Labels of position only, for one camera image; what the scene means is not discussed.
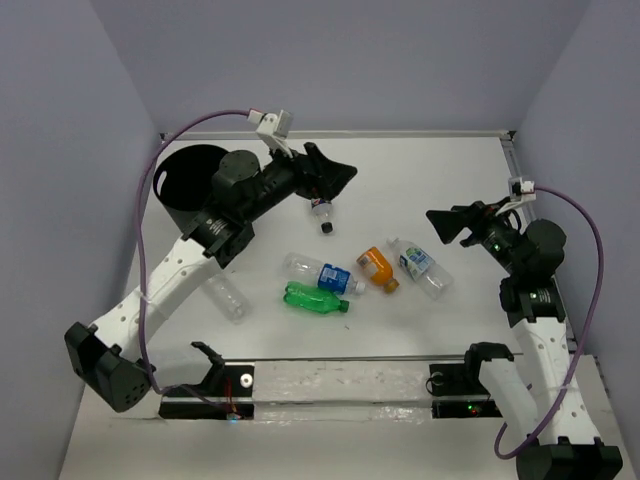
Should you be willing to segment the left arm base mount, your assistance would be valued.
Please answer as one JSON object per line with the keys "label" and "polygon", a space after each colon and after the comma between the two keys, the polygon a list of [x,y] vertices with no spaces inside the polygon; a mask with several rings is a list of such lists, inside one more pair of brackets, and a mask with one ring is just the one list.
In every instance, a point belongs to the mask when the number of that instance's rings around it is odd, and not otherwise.
{"label": "left arm base mount", "polygon": [[208,359],[209,366],[202,378],[189,388],[174,388],[163,395],[158,414],[166,420],[219,420],[232,423],[253,420],[255,405],[253,383],[255,364],[227,362],[220,354],[201,341],[191,347]]}

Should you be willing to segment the black cylindrical bin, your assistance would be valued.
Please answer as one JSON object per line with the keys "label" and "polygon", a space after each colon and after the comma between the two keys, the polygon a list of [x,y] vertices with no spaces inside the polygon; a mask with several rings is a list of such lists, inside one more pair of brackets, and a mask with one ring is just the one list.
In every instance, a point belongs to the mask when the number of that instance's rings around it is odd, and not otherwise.
{"label": "black cylindrical bin", "polygon": [[197,144],[171,153],[156,169],[153,191],[181,232],[207,207],[212,177],[228,150]]}

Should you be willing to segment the water bottle white green label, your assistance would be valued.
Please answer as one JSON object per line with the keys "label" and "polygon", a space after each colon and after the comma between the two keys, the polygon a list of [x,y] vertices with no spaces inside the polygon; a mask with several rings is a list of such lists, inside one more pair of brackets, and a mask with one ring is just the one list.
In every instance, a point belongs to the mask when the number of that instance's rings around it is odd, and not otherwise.
{"label": "water bottle white green label", "polygon": [[438,300],[453,283],[449,272],[417,244],[393,237],[387,245],[401,269],[432,299]]}

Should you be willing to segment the small bottle black cap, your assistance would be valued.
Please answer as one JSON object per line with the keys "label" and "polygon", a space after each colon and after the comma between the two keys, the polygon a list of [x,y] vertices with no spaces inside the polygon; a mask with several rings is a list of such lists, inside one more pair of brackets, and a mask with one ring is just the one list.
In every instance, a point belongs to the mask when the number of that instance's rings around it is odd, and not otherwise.
{"label": "small bottle black cap", "polygon": [[323,234],[329,235],[333,232],[332,223],[333,205],[330,201],[321,198],[310,200],[311,213],[317,220]]}

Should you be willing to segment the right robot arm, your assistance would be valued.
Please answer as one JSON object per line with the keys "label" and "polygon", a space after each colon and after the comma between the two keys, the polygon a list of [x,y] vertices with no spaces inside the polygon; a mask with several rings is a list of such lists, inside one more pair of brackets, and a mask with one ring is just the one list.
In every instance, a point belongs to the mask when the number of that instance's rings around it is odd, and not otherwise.
{"label": "right robot arm", "polygon": [[521,375],[509,348],[479,342],[460,368],[470,391],[486,390],[514,434],[512,459],[521,479],[613,479],[623,467],[618,447],[606,444],[586,411],[574,378],[579,361],[567,343],[566,316],[554,275],[564,260],[566,235],[549,220],[514,228],[507,200],[477,201],[448,210],[429,210],[427,219],[449,244],[463,231],[463,247],[482,246],[507,272],[500,304],[523,352]]}

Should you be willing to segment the clear bottle blue cap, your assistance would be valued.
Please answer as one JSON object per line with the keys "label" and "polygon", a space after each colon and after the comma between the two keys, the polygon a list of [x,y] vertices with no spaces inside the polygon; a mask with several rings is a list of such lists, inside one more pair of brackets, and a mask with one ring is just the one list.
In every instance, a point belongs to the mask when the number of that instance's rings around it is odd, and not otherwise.
{"label": "clear bottle blue cap", "polygon": [[250,311],[250,302],[224,274],[218,273],[201,286],[204,294],[230,322],[239,323]]}

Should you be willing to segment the orange juice bottle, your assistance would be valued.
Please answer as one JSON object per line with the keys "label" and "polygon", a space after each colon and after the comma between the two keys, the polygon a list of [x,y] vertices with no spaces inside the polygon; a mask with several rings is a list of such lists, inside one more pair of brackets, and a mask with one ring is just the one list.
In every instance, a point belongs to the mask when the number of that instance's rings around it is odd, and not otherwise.
{"label": "orange juice bottle", "polygon": [[366,277],[386,294],[394,293],[399,287],[391,264],[377,247],[373,246],[363,252],[356,263]]}

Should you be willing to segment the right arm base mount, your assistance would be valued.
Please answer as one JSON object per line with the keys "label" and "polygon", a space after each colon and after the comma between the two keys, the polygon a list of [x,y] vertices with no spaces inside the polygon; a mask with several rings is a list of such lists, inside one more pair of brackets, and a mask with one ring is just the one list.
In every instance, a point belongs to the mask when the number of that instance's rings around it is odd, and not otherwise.
{"label": "right arm base mount", "polygon": [[531,398],[514,365],[514,356],[504,349],[473,345],[458,363],[429,366],[425,383],[434,397],[473,397],[486,394],[505,418],[517,421],[531,416]]}

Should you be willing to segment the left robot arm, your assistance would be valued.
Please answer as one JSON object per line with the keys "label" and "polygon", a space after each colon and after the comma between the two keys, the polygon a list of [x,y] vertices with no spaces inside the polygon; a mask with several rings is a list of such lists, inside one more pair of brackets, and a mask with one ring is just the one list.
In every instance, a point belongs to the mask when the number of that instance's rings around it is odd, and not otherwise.
{"label": "left robot arm", "polygon": [[173,152],[155,170],[152,190],[179,238],[137,289],[95,321],[76,322],[64,334],[74,372],[113,411],[132,409],[153,388],[148,340],[246,249],[255,220],[292,194],[333,200],[357,174],[313,142],[302,152],[269,155],[262,166],[248,150],[198,144]]}

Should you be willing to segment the clear bottle blue label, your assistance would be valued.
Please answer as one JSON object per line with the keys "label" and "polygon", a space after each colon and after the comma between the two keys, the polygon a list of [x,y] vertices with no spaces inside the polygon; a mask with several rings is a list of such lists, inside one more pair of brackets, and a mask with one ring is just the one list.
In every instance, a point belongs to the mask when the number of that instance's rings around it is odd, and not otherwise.
{"label": "clear bottle blue label", "polygon": [[298,253],[289,253],[283,271],[292,281],[317,287],[336,295],[362,295],[366,285],[348,270]]}

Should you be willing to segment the green plastic bottle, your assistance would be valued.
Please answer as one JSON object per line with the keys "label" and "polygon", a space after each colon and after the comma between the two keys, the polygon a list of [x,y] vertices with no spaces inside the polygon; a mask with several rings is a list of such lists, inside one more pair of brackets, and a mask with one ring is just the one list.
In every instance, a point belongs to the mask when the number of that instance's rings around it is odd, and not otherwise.
{"label": "green plastic bottle", "polygon": [[334,312],[347,313],[350,303],[334,293],[296,281],[289,281],[285,287],[283,301],[293,307],[317,314]]}

